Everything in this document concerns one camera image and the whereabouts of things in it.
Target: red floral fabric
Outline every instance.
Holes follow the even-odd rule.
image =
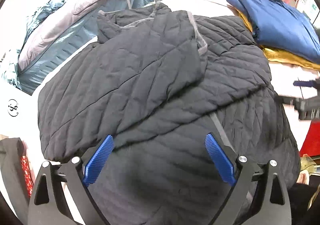
[[[31,178],[31,172],[30,172],[30,168],[29,168],[29,160],[28,160],[27,156],[21,157],[21,166],[22,166],[22,170],[23,170],[23,174],[24,174],[24,180],[26,182],[28,195],[29,195],[29,197],[31,197],[32,189],[33,189],[33,181]]]

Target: logo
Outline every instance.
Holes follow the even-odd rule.
[[[9,100],[8,113],[12,117],[16,117],[19,114],[18,102],[16,102],[14,99]]]

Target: quilted jacket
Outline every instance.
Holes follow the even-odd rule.
[[[113,135],[89,187],[111,224],[211,221],[230,191],[204,145],[213,111],[237,153],[275,159],[287,186],[295,183],[296,142],[268,61],[240,18],[156,4],[101,12],[97,22],[98,42],[41,90],[38,124],[44,156],[56,161]]]

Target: metal screw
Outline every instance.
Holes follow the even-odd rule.
[[[245,163],[247,162],[247,158],[245,156],[239,156],[239,161],[242,162],[242,163]]]
[[[49,166],[49,161],[44,161],[42,163],[42,167],[46,168],[47,166]]]
[[[277,166],[277,162],[275,160],[270,160],[270,164],[274,167]]]
[[[80,157],[79,157],[79,156],[73,157],[73,158],[71,159],[71,162],[72,162],[73,164],[79,163],[79,162],[80,162]]]

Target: blue gripper pad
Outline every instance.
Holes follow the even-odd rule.
[[[88,187],[89,184],[96,182],[112,150],[113,137],[111,135],[108,135],[84,168],[84,177],[82,179],[82,183],[85,186]]]
[[[208,134],[205,138],[205,147],[222,180],[233,186],[236,183],[234,167],[211,134]]]
[[[294,81],[293,85],[294,86],[301,86],[301,87],[314,87],[314,84],[316,82],[314,80],[310,80],[310,81]]]

